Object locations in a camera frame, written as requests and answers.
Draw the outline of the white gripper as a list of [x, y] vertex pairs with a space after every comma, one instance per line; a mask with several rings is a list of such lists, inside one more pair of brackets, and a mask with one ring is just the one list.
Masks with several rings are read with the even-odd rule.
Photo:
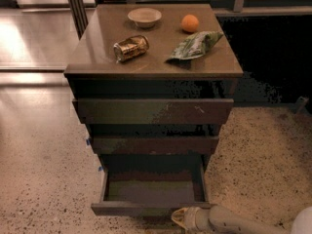
[[178, 226], [191, 231], [210, 229], [209, 210], [199, 207], [181, 208], [172, 213], [171, 219]]

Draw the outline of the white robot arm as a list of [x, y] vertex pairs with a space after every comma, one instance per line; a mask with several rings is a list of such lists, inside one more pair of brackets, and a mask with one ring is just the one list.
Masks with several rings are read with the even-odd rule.
[[241, 217], [220, 205], [181, 208], [172, 213], [172, 221], [187, 231], [210, 234], [312, 234], [312, 207], [296, 216], [290, 231]]

